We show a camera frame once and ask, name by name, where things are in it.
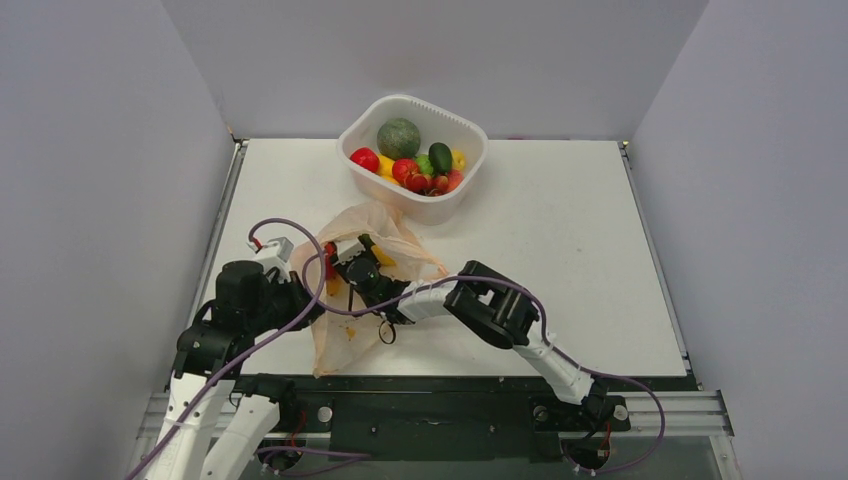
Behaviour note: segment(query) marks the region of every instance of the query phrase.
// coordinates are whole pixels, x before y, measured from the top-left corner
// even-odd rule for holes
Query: white backdrop
[[[237,137],[333,137],[388,93],[492,137],[626,139],[706,0],[163,0]]]
[[[707,6],[633,171],[745,478],[844,479],[848,3],[739,3]]]
[[[2,2],[0,478],[126,472],[232,149],[157,0]]]

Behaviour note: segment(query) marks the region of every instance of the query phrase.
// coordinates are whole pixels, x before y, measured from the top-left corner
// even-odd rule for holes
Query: table top
[[[474,189],[442,225],[407,221],[451,271],[480,260],[545,305],[557,344],[587,367],[630,376],[682,376],[685,367],[630,182],[615,142],[494,140]],[[285,217],[318,232],[360,193],[335,140],[252,139],[222,229],[204,301],[232,260],[250,258],[248,229]],[[262,238],[300,234],[280,225]],[[309,329],[287,333],[243,373],[311,374]],[[398,327],[341,375],[537,376],[455,319]]]

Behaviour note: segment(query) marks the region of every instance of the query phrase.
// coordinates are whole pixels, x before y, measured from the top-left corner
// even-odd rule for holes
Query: white bin
[[[427,153],[430,145],[442,142],[451,149],[465,153],[465,179],[452,192],[440,197],[425,197],[394,185],[350,160],[358,148],[377,149],[377,130],[390,118],[410,120],[421,131],[421,149]],[[477,170],[483,166],[489,150],[489,139],[483,130],[468,120],[435,105],[408,95],[389,95],[374,102],[350,126],[336,143],[339,160],[350,169],[353,181],[363,193],[400,208],[411,219],[426,225],[445,222],[459,208],[475,181]]]

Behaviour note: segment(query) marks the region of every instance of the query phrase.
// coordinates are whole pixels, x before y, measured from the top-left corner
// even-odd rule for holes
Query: translucent bag
[[[447,275],[448,271],[439,259],[428,253],[418,243],[415,235],[402,222],[400,210],[379,202],[368,202],[350,207],[340,213],[316,235],[321,245],[328,242],[350,240],[363,233],[390,257],[396,265],[383,266],[380,273],[404,281],[435,280]],[[301,272],[304,263],[315,254],[310,243],[298,246],[291,257],[291,265]],[[309,265],[306,274],[308,285],[316,288],[320,275],[318,261]],[[333,295],[321,292],[321,300],[333,307],[347,310],[348,285],[341,282]],[[358,295],[354,295],[353,310],[365,308]],[[338,372],[354,360],[362,357],[379,340],[379,328],[383,320],[373,314],[353,318],[348,315],[325,313],[312,324],[315,342],[315,363],[312,373],[316,377]]]

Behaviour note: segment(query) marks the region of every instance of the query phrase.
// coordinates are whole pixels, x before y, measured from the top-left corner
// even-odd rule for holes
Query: watermelon
[[[421,133],[405,118],[392,118],[377,131],[377,148],[393,159],[415,158],[421,147]]]

